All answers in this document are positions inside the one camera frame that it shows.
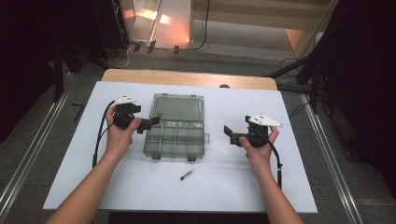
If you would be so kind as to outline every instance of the hand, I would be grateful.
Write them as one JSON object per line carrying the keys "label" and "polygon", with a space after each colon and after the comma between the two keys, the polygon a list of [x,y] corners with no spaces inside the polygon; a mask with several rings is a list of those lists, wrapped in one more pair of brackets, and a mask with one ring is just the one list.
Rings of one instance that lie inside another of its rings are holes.
{"label": "hand", "polygon": [[[268,139],[271,143],[274,143],[278,135],[279,130],[276,127],[271,127],[271,133]],[[264,175],[271,174],[270,158],[272,149],[270,145],[265,144],[262,147],[255,148],[249,143],[246,137],[240,137],[239,141],[247,151],[247,158],[256,178],[260,181]]]}
{"label": "hand", "polygon": [[107,125],[111,127],[107,130],[107,145],[106,151],[103,159],[110,159],[118,163],[125,152],[127,151],[129,145],[132,144],[132,134],[139,127],[141,118],[134,118],[127,129],[122,130],[113,124],[113,114],[116,111],[116,106],[111,106],[106,113]]}

